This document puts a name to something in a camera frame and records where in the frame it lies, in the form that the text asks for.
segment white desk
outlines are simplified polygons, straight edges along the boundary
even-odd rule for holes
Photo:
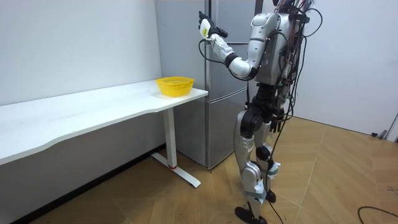
[[[152,156],[198,187],[196,178],[177,167],[173,107],[207,94],[193,88],[186,96],[164,96],[152,80],[0,106],[0,165],[111,124],[164,111],[168,159]]]

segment silver refrigerator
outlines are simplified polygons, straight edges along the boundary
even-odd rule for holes
[[[194,78],[194,88],[209,91],[206,98],[174,109],[177,150],[211,169],[233,152],[234,124],[244,110],[247,83],[233,78],[224,65],[201,57],[198,12],[211,14],[216,25],[229,33],[226,41],[246,58],[255,1],[155,3],[163,76]],[[207,57],[218,60],[209,46],[201,49]]]

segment humanoid robot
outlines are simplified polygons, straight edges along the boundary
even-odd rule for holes
[[[236,207],[235,214],[250,224],[265,224],[260,205],[267,200],[275,203],[271,179],[278,172],[273,149],[266,144],[269,131],[279,132],[294,105],[291,87],[299,77],[299,61],[303,29],[309,18],[313,0],[273,0],[274,12],[260,13],[251,22],[248,59],[243,60],[223,40],[228,33],[199,12],[201,42],[209,42],[213,51],[233,77],[248,81],[256,78],[259,87],[248,109],[240,112],[234,128],[234,153],[239,166],[248,209]],[[284,104],[289,99],[288,112]],[[250,160],[252,151],[256,161]]]

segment floor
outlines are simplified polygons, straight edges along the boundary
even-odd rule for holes
[[[363,205],[398,213],[394,142],[294,118],[274,157],[282,164],[272,181],[275,208],[285,224],[359,223]],[[148,158],[32,223],[242,223],[233,213],[245,205],[233,154],[211,171],[181,154],[178,164],[201,181],[199,188]],[[268,223],[279,223],[268,204],[261,212]],[[363,210],[363,217],[367,224],[398,224],[373,210]]]

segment yellow basket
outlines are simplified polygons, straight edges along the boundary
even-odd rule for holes
[[[176,97],[189,94],[193,81],[193,78],[166,77],[156,80],[156,83],[164,95]]]

